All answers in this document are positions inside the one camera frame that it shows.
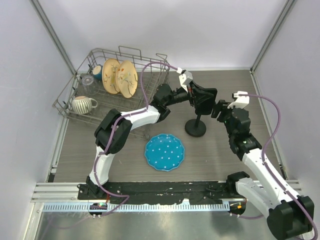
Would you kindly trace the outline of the black phone stand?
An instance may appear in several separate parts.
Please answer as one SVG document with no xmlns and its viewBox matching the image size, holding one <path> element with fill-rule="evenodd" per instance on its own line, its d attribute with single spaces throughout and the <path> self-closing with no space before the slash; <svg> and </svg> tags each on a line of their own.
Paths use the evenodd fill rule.
<svg viewBox="0 0 320 240">
<path fill-rule="evenodd" d="M 190 119 L 185 123 L 185 132 L 192 137 L 202 137 L 207 130 L 203 121 L 201 121 L 201 114 L 198 114 L 195 119 Z"/>
</svg>

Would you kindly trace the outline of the black smartphone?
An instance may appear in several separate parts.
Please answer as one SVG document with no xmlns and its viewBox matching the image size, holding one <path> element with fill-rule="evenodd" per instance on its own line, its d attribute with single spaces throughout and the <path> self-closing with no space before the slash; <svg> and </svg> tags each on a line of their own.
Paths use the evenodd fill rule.
<svg viewBox="0 0 320 240">
<path fill-rule="evenodd" d="M 202 102 L 197 102 L 195 104 L 195 114 L 196 115 L 211 115 L 213 111 L 215 101 L 212 99 L 206 99 Z"/>
</svg>

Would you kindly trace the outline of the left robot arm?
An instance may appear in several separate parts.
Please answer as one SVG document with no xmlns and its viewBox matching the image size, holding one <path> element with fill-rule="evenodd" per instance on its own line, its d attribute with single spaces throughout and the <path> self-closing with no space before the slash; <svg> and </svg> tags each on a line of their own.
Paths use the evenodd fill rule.
<svg viewBox="0 0 320 240">
<path fill-rule="evenodd" d="M 216 88 L 201 87 L 194 82 L 176 90 L 161 84 L 146 107 L 129 112 L 110 110 L 94 132 L 96 157 L 86 178 L 89 194 L 97 200 L 106 195 L 104 184 L 109 180 L 113 158 L 124 147 L 131 130 L 163 121 L 171 112 L 169 106 L 185 101 L 195 108 L 197 115 L 210 115 L 217 94 Z"/>
</svg>

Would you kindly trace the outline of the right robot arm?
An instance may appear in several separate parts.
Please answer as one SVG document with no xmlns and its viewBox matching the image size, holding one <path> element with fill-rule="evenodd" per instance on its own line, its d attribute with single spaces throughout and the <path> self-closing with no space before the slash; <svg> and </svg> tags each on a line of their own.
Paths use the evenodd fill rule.
<svg viewBox="0 0 320 240">
<path fill-rule="evenodd" d="M 265 148 L 250 132 L 249 112 L 244 109 L 248 104 L 249 96 L 241 95 L 234 102 L 220 100 L 213 106 L 211 116 L 224 123 L 232 152 L 259 180 L 256 184 L 245 172 L 237 172 L 229 176 L 226 193 L 248 199 L 266 218 L 276 239 L 314 232 L 316 240 L 319 232 L 314 222 L 314 202 L 294 190 L 271 164 Z"/>
</svg>

